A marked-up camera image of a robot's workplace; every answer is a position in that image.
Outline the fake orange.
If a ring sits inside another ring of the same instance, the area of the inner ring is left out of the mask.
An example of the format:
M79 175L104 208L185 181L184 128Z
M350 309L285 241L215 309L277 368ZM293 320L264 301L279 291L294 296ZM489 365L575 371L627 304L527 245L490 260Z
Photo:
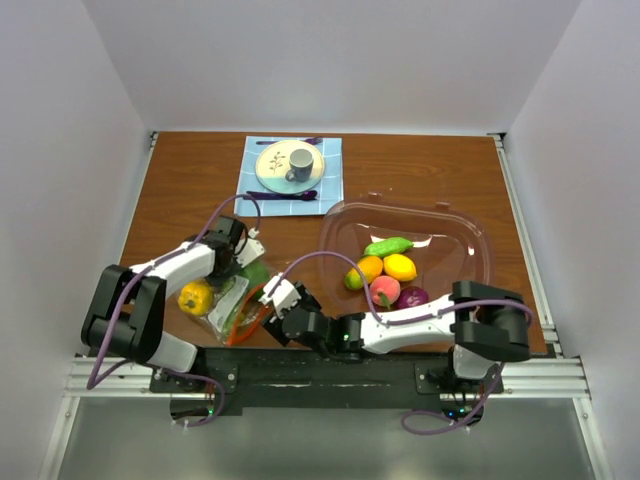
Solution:
M383 272L383 261L377 256L364 256L345 275L344 283L349 290L359 290L371 284Z

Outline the fake yellow pepper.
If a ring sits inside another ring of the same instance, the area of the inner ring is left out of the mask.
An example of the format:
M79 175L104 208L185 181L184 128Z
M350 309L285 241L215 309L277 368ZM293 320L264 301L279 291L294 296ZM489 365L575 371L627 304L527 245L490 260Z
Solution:
M180 310L198 317L206 316L213 309L214 303L214 291L205 280L189 282L178 296Z

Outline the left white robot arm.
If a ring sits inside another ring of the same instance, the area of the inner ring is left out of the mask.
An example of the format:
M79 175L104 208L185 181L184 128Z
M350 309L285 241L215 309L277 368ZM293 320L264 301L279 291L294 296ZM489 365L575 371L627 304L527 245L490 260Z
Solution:
M192 281L223 283L239 270L236 260L246 225L222 216L211 230L193 236L173 251L132 267L110 265L102 272L91 300L81 341L97 351L92 381L109 354L140 365L172 370L185 392L200 390L207 368L196 361L198 348L164 330L166 300Z

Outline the fake red peach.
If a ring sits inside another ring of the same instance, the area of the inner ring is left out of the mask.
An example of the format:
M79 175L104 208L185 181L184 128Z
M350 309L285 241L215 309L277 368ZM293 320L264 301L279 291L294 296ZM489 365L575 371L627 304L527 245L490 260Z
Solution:
M401 292L400 283L387 275L381 275L370 285L372 302L380 307L389 309L399 298Z

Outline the clear zip top bag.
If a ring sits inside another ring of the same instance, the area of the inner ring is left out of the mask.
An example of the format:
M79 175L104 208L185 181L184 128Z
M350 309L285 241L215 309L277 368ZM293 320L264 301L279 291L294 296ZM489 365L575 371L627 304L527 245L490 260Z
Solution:
M188 317L227 344L233 328L239 332L256 319L261 307L258 299L262 295L262 285L272 273L273 269L267 263L256 260L220 286L212 287L204 279L197 280L196 285L211 291L213 303L204 313L188 313Z

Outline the fake green broccoli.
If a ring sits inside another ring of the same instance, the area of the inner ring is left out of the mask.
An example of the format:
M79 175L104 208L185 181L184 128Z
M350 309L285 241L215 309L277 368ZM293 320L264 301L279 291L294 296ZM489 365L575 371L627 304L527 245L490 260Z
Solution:
M248 281L246 297L259 299L263 295L263 289L271 278L269 268L261 261L254 261L247 265L240 276Z

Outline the fake green grapes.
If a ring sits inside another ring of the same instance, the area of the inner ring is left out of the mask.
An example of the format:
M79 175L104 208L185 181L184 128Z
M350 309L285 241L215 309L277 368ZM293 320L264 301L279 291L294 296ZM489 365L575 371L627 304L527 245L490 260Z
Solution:
M241 276L234 276L230 280L230 288L221 298L218 306L221 308L220 331L223 337L228 337L232 323L239 313L241 304L247 292L248 281Z

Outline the fake yellow lemon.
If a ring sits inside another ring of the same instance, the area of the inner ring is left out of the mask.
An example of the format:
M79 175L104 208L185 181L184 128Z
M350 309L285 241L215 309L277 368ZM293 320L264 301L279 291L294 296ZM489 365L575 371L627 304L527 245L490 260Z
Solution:
M398 282L411 282L417 277L414 262L403 254L392 254L383 259L383 268L387 276Z

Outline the clear pink plastic bowl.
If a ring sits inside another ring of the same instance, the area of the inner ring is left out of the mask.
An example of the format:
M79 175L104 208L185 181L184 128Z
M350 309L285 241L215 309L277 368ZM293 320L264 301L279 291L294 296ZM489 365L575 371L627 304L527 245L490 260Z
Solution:
M452 291L457 281L492 284L494 254L487 231L472 217L446 204L416 207L387 203L378 195L341 202L322 224L319 249L334 251L356 262L372 243L402 237L413 243L404 255L416 266L417 276L403 282L421 289L430 300Z

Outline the fake green cucumber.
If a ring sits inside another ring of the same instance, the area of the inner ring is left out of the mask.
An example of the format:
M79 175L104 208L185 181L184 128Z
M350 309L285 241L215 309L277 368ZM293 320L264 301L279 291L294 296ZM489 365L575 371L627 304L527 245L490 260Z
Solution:
M363 252L364 256L384 258L394 254L402 254L413 247L413 242L404 237L390 237L369 244Z

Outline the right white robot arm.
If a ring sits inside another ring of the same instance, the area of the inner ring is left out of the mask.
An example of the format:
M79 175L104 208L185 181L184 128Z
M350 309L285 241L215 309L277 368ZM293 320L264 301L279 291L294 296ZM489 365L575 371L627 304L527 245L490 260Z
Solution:
M259 302L274 309L263 328L281 345L293 341L342 363L449 342L453 353L445 379L459 393L469 392L496 364L531 358L532 311L522 296L473 281L458 281L451 293L419 306L335 319L322 313L304 285L279 276L267 283Z

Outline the fake purple onion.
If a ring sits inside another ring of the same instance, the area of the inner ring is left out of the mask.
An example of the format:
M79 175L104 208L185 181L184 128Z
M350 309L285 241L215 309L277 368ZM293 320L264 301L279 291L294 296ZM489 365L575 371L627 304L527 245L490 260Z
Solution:
M395 307L398 310L424 305L429 302L429 294L420 287L408 286L400 291Z

